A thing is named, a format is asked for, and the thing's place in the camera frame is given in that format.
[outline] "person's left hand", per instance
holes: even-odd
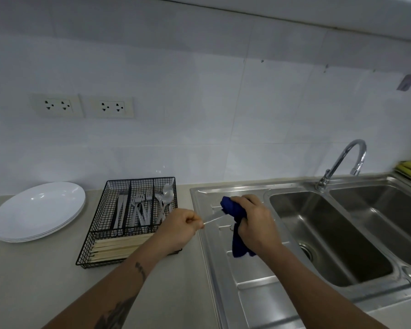
[[[166,217],[152,239],[167,255],[183,248],[203,227],[203,220],[194,211],[177,208]]]

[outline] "person's left arm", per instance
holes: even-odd
[[[121,328],[146,277],[157,262],[183,248],[203,226],[203,221],[195,212],[175,209],[151,238],[52,319],[44,329]]]

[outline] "countertop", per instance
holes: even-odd
[[[178,206],[192,209],[189,189],[211,185],[219,184],[177,185]],[[56,233],[27,243],[0,241],[1,329],[42,327],[116,267],[75,265],[101,193],[87,191],[79,217]],[[0,196],[0,205],[8,198]],[[411,300],[371,315],[391,329],[411,329]],[[124,328],[218,328],[198,235],[151,272]]]

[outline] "electrical socket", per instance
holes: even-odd
[[[84,117],[78,96],[34,93],[30,101],[32,108],[42,117]]]
[[[132,98],[120,97],[90,97],[93,115],[100,118],[133,118]]]

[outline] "dish towel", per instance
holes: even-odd
[[[226,214],[233,216],[234,221],[236,222],[234,225],[233,230],[233,244],[232,244],[232,252],[233,257],[241,257],[245,254],[250,254],[250,256],[254,256],[255,253],[249,249],[241,239],[241,236],[237,232],[239,229],[239,225],[241,224],[242,218],[247,217],[247,212],[244,208],[241,207],[240,204],[233,202],[229,197],[224,196],[221,201],[222,211]]]

